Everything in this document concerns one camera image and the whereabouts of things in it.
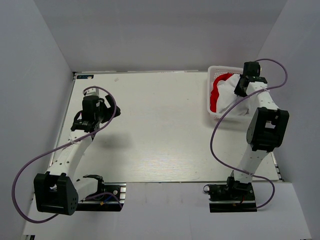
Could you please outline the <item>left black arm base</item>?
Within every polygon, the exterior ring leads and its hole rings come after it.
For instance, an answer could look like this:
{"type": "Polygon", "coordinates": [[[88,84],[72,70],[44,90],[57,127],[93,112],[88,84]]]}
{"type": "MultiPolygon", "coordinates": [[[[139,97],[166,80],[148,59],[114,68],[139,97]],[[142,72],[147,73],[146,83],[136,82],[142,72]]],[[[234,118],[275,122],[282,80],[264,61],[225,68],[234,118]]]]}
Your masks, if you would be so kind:
{"type": "Polygon", "coordinates": [[[120,212],[126,199],[126,183],[103,183],[102,189],[78,202],[78,212],[120,212]]]}

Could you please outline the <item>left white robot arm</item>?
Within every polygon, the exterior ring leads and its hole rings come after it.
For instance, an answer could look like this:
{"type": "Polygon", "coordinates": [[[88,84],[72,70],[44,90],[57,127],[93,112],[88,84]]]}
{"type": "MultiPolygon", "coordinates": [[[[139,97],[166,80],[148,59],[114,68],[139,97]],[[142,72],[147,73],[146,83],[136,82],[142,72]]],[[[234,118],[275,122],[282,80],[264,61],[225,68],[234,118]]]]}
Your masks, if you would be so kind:
{"type": "Polygon", "coordinates": [[[75,115],[70,128],[70,145],[62,148],[46,173],[38,173],[33,180],[39,212],[70,216],[77,210],[79,202],[86,198],[99,200],[105,196],[102,176],[86,174],[75,177],[75,172],[100,125],[120,113],[110,95],[101,98],[97,94],[87,94],[83,97],[82,109],[75,115]]]}

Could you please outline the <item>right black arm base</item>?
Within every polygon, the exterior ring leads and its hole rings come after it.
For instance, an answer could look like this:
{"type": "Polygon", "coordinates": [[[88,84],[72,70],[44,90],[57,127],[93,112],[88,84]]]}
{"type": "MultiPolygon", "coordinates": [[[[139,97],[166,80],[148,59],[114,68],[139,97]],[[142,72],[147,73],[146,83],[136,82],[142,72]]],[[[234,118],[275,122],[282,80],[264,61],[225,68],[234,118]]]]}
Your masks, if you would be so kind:
{"type": "Polygon", "coordinates": [[[210,213],[250,213],[257,212],[253,186],[236,189],[227,184],[206,184],[203,192],[209,196],[210,213]]]}

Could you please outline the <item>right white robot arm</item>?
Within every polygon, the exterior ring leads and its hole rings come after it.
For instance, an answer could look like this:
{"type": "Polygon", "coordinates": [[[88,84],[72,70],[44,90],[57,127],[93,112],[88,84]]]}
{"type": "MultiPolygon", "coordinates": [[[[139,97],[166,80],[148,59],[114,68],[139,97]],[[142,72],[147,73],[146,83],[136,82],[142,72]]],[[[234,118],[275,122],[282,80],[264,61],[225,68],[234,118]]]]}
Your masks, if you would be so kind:
{"type": "Polygon", "coordinates": [[[260,73],[258,62],[245,62],[234,90],[240,97],[250,96],[248,104],[252,119],[246,132],[248,145],[237,166],[240,171],[232,171],[225,187],[226,195],[233,200],[250,190],[253,175],[262,160],[281,146],[290,117],[288,111],[275,104],[267,90],[267,80],[261,77],[260,73]]]}

